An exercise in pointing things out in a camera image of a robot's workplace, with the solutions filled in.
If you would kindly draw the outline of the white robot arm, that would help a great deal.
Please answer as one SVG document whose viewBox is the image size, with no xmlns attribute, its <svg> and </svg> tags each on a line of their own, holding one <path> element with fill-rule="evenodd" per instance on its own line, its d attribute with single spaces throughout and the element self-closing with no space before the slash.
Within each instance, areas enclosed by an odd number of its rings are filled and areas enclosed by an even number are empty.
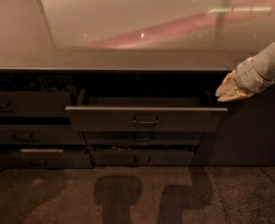
<svg viewBox="0 0 275 224">
<path fill-rule="evenodd" d="M 275 41 L 239 63 L 215 92 L 218 102 L 247 99 L 275 83 Z"/>
</svg>

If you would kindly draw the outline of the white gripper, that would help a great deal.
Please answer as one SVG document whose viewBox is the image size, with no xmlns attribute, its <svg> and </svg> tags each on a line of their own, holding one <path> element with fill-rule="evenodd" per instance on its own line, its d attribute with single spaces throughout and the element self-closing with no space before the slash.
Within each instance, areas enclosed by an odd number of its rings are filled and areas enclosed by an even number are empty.
<svg viewBox="0 0 275 224">
<path fill-rule="evenodd" d="M 273 81 L 265 80 L 254 69 L 253 59 L 248 58 L 239 63 L 235 71 L 226 75 L 215 92 L 218 102 L 231 102 L 250 98 L 273 85 Z"/>
</svg>

